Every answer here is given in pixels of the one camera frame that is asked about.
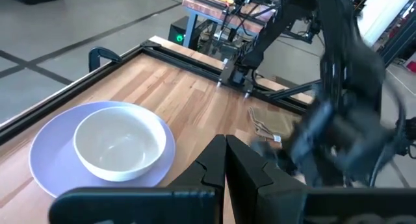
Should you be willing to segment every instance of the wooden table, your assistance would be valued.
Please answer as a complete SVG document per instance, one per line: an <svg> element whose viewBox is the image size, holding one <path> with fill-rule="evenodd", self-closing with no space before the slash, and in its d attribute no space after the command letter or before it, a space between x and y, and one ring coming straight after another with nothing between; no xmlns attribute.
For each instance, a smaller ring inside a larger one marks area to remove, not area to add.
<svg viewBox="0 0 416 224"><path fill-rule="evenodd" d="M223 11L219 8L215 8L213 6L206 5L198 0L183 0L182 5L189 11L189 20L187 25L187 31L186 31L186 37L183 42L184 47L189 46L190 39L192 38L192 31L195 28L196 20L198 16L202 16L204 18L210 19L216 23L221 24L224 20L225 14ZM248 5L244 5L241 9L242 13L248 14L250 13L251 9L255 6L254 3L250 3ZM256 14L258 12L261 12L265 9L267 9L267 6L260 5L256 9L253 10L252 15ZM261 14L260 16L257 16L257 19L260 19L261 21L267 22L270 17L273 15L274 10L265 12L264 14ZM235 28L241 23L241 19L237 16L229 16L227 18L227 23L229 27ZM260 30L263 28L262 25L258 23L254 23L249 20L245 20L242 24L244 28L253 34L258 34Z"/></svg>
<svg viewBox="0 0 416 224"><path fill-rule="evenodd" d="M222 68L220 61L193 50L158 37L151 40ZM271 81L259 82L281 88ZM279 110L258 99L244 99L242 93L228 88L217 88L215 82L150 56L139 55L0 147L1 224L47 223L53 198L37 185L29 171L28 155L34 135L57 114L75 105L103 100L144 106L171 128L177 153L171 170L159 186L168 185L181 174L216 134L234 134L247 143L253 136L249 106ZM224 223L234 223L227 190Z"/></svg>

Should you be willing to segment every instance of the gray floor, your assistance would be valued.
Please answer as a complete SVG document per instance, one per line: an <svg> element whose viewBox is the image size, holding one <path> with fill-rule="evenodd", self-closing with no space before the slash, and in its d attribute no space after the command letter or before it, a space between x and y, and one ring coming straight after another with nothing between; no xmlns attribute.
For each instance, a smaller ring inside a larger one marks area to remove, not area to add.
<svg viewBox="0 0 416 224"><path fill-rule="evenodd" d="M85 75L91 48L121 54L153 35L167 38L171 22L186 15L180 1L62 0L27 6L0 0L0 122ZM295 30L303 27L300 23ZM295 84L313 81L319 78L322 52L317 37L311 45L281 37L267 50L259 71ZM397 66L387 71L406 100L408 116L415 116L416 77ZM393 124L396 118L384 92L382 119ZM380 173L377 186L416 187L414 166L416 161L396 157Z"/></svg>

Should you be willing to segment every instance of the green light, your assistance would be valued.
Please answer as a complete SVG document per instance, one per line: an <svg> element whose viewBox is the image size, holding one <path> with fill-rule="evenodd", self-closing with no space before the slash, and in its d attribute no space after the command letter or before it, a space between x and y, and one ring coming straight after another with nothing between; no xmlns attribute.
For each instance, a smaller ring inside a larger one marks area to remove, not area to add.
<svg viewBox="0 0 416 224"><path fill-rule="evenodd" d="M176 36L176 40L177 40L178 42L182 42L182 41L183 41L183 35L177 35L177 36Z"/></svg>

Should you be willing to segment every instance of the towel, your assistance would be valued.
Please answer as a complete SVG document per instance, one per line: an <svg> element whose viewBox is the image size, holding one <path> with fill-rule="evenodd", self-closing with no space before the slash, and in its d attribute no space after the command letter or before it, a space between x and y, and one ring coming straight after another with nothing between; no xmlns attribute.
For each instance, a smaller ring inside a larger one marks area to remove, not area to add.
<svg viewBox="0 0 416 224"><path fill-rule="evenodd" d="M300 121L300 116L267 109L250 107L248 112L253 121L255 133L275 142L288 138L293 130L293 122Z"/></svg>

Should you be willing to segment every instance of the purple plate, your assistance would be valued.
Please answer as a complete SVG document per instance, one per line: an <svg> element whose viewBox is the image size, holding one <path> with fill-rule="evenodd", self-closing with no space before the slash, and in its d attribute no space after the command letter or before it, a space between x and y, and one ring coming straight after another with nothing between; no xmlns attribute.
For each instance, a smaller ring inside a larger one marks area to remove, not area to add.
<svg viewBox="0 0 416 224"><path fill-rule="evenodd" d="M166 147L153 167L137 179L110 182L89 172L78 159L72 140L78 124L89 114L112 106L134 106L117 101L100 101L76 106L49 121L36 135L29 153L29 166L35 181L53 197L79 187L153 187L168 173L174 162L175 139L160 119L166 133Z"/></svg>

